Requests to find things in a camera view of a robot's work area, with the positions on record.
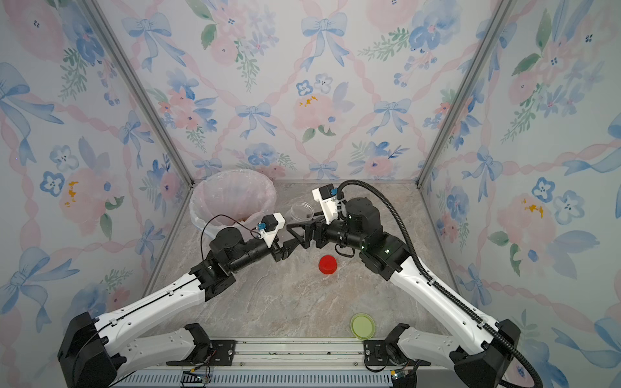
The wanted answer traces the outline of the red jar lid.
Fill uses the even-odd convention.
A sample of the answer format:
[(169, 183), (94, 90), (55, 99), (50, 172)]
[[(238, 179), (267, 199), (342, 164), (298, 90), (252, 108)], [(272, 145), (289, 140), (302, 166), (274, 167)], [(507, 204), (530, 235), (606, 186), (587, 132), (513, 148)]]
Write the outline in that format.
[(320, 259), (319, 270), (324, 275), (332, 275), (338, 269), (338, 263), (332, 255), (325, 255)]

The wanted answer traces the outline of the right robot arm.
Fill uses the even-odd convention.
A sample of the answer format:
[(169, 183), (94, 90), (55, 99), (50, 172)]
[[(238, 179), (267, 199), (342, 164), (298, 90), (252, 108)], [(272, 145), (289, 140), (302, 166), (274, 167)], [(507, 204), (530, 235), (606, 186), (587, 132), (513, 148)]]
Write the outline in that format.
[(384, 340), (387, 362), (410, 368), (424, 361), (441, 365), (468, 387), (509, 387), (505, 374), (512, 361), (531, 370), (517, 349), (517, 326), (478, 312), (435, 276), (417, 255), (394, 205), (381, 193), (376, 196), (396, 221), (400, 237), (384, 231), (370, 200), (345, 200), (341, 194), (318, 197), (321, 215), (291, 224), (287, 230), (305, 248), (333, 243), (355, 250), (372, 273), (415, 298), (450, 332), (440, 336), (400, 323)]

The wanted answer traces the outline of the red lid peanut jar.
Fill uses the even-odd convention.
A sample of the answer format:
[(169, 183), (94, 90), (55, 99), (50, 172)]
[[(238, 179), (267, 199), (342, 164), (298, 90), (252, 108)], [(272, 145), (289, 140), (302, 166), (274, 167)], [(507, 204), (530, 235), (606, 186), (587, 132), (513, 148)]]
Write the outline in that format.
[(312, 220), (315, 210), (307, 202), (296, 202), (291, 205), (288, 212), (289, 221), (292, 223)]

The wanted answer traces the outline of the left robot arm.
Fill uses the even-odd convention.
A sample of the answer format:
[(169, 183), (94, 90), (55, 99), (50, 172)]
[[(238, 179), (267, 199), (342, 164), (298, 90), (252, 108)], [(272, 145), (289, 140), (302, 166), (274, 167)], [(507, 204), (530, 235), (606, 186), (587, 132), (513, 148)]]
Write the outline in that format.
[(244, 240), (227, 227), (210, 242), (207, 256), (169, 286), (127, 307), (94, 317), (85, 311), (66, 328), (58, 361), (69, 387), (107, 387), (122, 374), (138, 370), (139, 351), (132, 342), (151, 328), (189, 307), (207, 302), (235, 282), (235, 273), (267, 256), (287, 259), (305, 242), (301, 237), (278, 242), (278, 234), (262, 232)]

